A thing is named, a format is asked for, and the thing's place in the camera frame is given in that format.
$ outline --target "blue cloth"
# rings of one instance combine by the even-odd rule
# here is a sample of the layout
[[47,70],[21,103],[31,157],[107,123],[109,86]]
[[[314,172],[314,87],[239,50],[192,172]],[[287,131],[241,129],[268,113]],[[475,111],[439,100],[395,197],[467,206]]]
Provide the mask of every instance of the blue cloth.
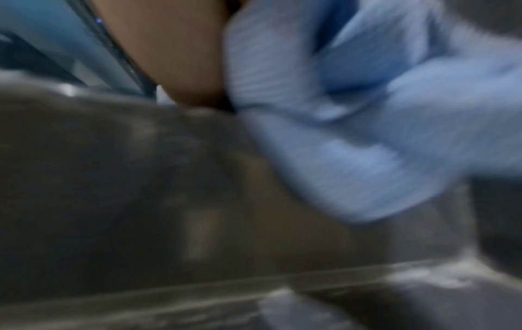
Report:
[[366,222],[470,175],[522,175],[522,44],[433,0],[252,0],[227,88],[284,181]]

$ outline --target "cloth fold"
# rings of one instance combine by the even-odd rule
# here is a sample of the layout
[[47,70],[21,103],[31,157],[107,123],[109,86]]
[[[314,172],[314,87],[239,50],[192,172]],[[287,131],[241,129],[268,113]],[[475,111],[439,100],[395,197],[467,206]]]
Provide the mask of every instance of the cloth fold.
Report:
[[225,60],[279,175],[341,220],[382,219],[470,175],[522,175],[522,43],[442,2],[252,0]]

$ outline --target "light blue towel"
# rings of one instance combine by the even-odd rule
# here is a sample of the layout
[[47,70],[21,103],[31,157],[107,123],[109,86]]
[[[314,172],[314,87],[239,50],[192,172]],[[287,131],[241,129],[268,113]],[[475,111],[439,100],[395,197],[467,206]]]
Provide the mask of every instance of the light blue towel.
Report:
[[522,176],[522,43],[435,0],[251,0],[227,87],[284,181],[365,222],[469,175]]

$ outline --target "metal surface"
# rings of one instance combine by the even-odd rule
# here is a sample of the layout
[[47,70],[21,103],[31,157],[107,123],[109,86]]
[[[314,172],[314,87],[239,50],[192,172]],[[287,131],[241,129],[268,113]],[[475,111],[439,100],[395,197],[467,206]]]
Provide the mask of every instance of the metal surface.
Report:
[[231,116],[17,74],[0,103],[0,328],[167,329],[203,308],[229,329],[288,286],[359,318],[411,294],[395,307],[410,328],[452,329],[431,309],[464,305],[454,295],[508,299],[482,268],[431,276],[475,252],[466,189],[347,226],[288,191]]

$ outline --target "blue object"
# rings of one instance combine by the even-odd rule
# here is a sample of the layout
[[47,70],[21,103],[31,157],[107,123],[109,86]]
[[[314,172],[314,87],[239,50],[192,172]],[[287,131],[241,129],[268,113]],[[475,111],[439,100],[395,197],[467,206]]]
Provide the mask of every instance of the blue object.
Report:
[[367,222],[470,175],[521,176],[522,44],[442,2],[355,8],[253,0],[226,31],[232,102],[289,186]]

